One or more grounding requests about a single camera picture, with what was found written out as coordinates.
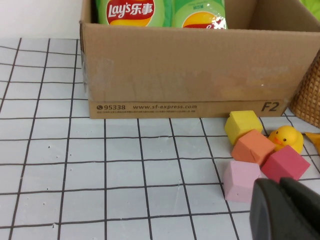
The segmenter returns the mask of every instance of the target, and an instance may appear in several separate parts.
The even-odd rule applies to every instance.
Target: red cube
[[[280,178],[293,178],[298,180],[309,168],[308,163],[291,146],[287,145],[273,153],[266,161],[261,171],[276,182]]]

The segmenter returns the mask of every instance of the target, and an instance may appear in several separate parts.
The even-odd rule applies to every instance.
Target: orange cube
[[[262,166],[275,148],[276,145],[272,141],[254,129],[239,138],[231,155],[237,161]]]

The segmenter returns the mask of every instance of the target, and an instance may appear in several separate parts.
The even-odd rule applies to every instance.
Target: lay's chip bag
[[[173,0],[172,26],[227,29],[225,0]]]
[[[96,0],[100,24],[170,27],[172,0]]]

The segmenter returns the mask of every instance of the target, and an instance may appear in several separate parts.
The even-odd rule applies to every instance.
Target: lay's logo
[[[110,0],[106,18],[110,25],[147,26],[154,12],[153,0]]]

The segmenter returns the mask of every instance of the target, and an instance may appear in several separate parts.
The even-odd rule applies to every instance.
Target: white wall
[[[82,0],[0,0],[0,38],[79,38]]]

